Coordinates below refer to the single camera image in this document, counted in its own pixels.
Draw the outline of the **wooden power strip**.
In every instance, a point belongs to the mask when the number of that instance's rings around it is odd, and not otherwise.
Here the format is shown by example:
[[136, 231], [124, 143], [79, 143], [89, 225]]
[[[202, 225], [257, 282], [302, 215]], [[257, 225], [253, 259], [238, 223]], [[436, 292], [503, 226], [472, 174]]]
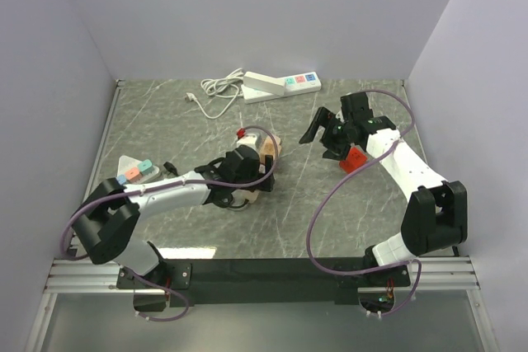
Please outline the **wooden power strip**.
[[[263, 138], [269, 136], [263, 132], [260, 133]], [[271, 156], [266, 157], [266, 163], [261, 164], [260, 157], [255, 151], [247, 146], [236, 147], [236, 151], [248, 157], [248, 160], [243, 161], [243, 170], [248, 174], [248, 178], [244, 180], [236, 180], [234, 184], [244, 184], [257, 181], [264, 177], [269, 172], [273, 164], [276, 162]], [[252, 204], [257, 200], [260, 192], [271, 192], [274, 185], [274, 176], [268, 176], [263, 182], [257, 185], [252, 185], [241, 190], [233, 192], [233, 201], [229, 205], [231, 209], [242, 209], [248, 204]]]

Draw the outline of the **wooden cube plug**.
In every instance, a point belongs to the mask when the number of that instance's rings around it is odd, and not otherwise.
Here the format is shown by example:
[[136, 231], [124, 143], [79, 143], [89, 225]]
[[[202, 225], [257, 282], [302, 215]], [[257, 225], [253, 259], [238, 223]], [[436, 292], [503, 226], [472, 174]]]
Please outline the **wooden cube plug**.
[[271, 156], [275, 161], [281, 154], [281, 138], [273, 134], [273, 138], [266, 136], [259, 148], [261, 164], [266, 163], [266, 157]]

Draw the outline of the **white multicolour power strip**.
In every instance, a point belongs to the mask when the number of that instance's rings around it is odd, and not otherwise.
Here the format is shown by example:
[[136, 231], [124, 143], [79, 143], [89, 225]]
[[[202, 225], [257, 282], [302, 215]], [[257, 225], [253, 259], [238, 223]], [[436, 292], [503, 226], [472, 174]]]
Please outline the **white multicolour power strip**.
[[284, 93], [276, 93], [255, 89], [252, 86], [241, 85], [243, 99], [246, 104], [283, 99], [290, 96], [297, 96], [311, 92], [318, 92], [322, 88], [322, 83], [316, 72], [295, 74], [280, 78], [284, 81]]

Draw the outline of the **blue plug adapter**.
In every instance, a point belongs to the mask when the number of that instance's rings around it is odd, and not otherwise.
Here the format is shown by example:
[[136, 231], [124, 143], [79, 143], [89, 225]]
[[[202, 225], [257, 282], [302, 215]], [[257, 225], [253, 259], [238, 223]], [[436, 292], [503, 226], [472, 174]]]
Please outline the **blue plug adapter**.
[[126, 183], [126, 178], [125, 178], [124, 175], [118, 175], [118, 176], [116, 177], [116, 180], [118, 181], [118, 183], [119, 183], [120, 185], [124, 185], [124, 184]]

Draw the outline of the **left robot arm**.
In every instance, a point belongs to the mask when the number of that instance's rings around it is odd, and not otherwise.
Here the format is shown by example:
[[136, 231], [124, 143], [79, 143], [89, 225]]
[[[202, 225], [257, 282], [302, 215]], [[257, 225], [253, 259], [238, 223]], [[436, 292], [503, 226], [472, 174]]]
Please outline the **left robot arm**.
[[228, 208], [237, 190], [270, 192], [272, 155], [241, 145], [181, 176], [145, 185], [103, 181], [75, 213], [72, 228], [94, 265], [114, 261], [153, 288], [167, 276], [167, 262], [151, 242], [133, 237], [138, 221], [177, 208], [213, 204]]

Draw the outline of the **teal plug adapter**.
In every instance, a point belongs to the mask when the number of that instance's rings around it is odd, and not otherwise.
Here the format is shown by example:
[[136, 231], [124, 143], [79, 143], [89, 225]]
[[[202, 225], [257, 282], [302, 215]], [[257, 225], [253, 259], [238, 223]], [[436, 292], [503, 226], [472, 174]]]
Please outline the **teal plug adapter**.
[[154, 171], [154, 165], [152, 162], [148, 159], [143, 160], [137, 165], [137, 168], [139, 170], [139, 174], [142, 176], [146, 176]]

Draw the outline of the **white fruit print plug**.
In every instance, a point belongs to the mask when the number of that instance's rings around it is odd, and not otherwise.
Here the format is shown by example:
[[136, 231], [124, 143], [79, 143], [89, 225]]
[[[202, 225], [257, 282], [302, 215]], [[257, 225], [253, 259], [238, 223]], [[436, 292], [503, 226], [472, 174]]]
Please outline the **white fruit print plug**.
[[257, 153], [259, 157], [262, 157], [262, 148], [265, 143], [265, 139], [260, 133], [245, 133], [236, 142], [236, 147], [247, 146]]

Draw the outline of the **red cube plug adapter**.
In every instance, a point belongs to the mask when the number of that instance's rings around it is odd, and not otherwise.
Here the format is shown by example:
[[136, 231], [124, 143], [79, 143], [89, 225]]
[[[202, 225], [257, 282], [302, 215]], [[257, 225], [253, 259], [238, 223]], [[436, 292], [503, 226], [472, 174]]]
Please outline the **red cube plug adapter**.
[[355, 170], [364, 166], [368, 162], [368, 157], [358, 148], [351, 147], [346, 158], [339, 162], [339, 167], [346, 173], [351, 174]]

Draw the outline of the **white triangular strip base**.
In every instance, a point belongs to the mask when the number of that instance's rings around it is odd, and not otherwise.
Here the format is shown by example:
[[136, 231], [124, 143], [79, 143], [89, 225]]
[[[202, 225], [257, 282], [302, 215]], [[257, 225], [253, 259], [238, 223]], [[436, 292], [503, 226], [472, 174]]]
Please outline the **white triangular strip base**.
[[160, 168], [149, 159], [138, 160], [126, 155], [120, 156], [116, 179], [121, 185], [144, 184], [160, 175]]

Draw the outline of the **salmon plug adapter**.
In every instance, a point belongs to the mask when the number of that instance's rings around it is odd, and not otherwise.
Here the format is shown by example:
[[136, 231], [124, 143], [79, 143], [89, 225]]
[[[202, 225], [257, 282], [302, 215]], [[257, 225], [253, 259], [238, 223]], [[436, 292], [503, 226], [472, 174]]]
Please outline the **salmon plug adapter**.
[[129, 183], [134, 183], [140, 180], [142, 177], [142, 175], [139, 174], [139, 170], [137, 167], [131, 167], [124, 173], [124, 176], [126, 178], [126, 181]]

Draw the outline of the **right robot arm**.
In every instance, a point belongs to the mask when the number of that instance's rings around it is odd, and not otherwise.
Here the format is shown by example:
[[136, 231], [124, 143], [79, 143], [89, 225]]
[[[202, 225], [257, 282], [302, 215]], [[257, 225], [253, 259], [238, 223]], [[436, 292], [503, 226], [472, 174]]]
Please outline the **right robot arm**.
[[335, 114], [318, 108], [300, 143], [313, 142], [321, 129], [323, 157], [335, 161], [347, 158], [354, 147], [370, 156], [336, 184], [340, 189], [360, 172], [380, 164], [392, 177], [407, 201], [401, 228], [387, 240], [369, 247], [359, 270], [333, 270], [310, 255], [321, 271], [340, 276], [363, 275], [366, 282], [382, 284], [391, 269], [417, 260], [423, 254], [456, 246], [468, 237], [468, 194], [459, 181], [448, 181], [433, 171], [406, 143], [406, 130], [399, 130], [388, 117], [376, 116], [370, 108], [369, 92], [342, 96]]

